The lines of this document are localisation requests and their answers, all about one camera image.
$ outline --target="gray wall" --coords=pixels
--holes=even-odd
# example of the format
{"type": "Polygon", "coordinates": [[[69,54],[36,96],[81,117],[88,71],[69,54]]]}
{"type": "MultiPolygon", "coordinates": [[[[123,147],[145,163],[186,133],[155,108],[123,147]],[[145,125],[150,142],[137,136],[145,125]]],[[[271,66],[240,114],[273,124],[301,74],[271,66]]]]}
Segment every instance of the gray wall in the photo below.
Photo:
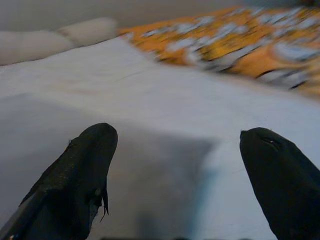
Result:
{"type": "Polygon", "coordinates": [[[57,29],[101,16],[122,27],[210,12],[233,5],[285,5],[296,0],[0,0],[0,31],[57,29]]]}

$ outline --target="patterned blanket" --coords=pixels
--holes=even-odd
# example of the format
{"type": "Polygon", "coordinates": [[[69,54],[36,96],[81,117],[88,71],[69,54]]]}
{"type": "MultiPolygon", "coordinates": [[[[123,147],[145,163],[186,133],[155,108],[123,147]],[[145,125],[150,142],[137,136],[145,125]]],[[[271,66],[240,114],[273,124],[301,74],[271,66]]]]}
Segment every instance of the patterned blanket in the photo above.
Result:
{"type": "Polygon", "coordinates": [[[157,61],[320,94],[320,10],[233,7],[122,29],[157,61]]]}

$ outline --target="white bed sheet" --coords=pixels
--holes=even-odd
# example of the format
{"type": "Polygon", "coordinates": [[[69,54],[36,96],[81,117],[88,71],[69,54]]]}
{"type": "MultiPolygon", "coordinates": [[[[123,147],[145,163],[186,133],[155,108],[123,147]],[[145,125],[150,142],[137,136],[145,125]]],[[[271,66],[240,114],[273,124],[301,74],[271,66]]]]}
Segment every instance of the white bed sheet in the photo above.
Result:
{"type": "MultiPolygon", "coordinates": [[[[116,128],[126,122],[149,129],[154,136],[165,132],[215,139],[218,145],[203,166],[198,209],[185,233],[195,240],[276,239],[241,159],[241,130],[272,129],[320,166],[319,103],[251,84],[244,77],[156,64],[120,38],[0,67],[0,97],[20,94],[106,116],[116,128]]],[[[97,226],[89,239],[103,234],[103,225],[97,226]]]]}

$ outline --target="orange blanket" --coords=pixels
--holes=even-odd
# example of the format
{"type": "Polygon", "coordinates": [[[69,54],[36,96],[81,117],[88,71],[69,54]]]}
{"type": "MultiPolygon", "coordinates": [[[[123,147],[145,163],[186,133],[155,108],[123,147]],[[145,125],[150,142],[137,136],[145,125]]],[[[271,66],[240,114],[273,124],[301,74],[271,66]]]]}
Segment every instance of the orange blanket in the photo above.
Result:
{"type": "Polygon", "coordinates": [[[320,10],[233,7],[122,29],[157,61],[320,94],[320,10]]]}

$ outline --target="bed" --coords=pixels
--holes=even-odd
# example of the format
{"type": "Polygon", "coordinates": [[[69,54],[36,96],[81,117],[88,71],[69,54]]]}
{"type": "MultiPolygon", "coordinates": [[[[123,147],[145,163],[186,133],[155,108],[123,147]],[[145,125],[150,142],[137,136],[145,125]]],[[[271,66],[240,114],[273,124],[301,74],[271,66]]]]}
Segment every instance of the bed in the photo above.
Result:
{"type": "Polygon", "coordinates": [[[156,63],[121,37],[0,66],[0,226],[89,125],[119,135],[102,237],[274,240],[239,150],[272,129],[320,167],[317,101],[247,77],[156,63]]]}

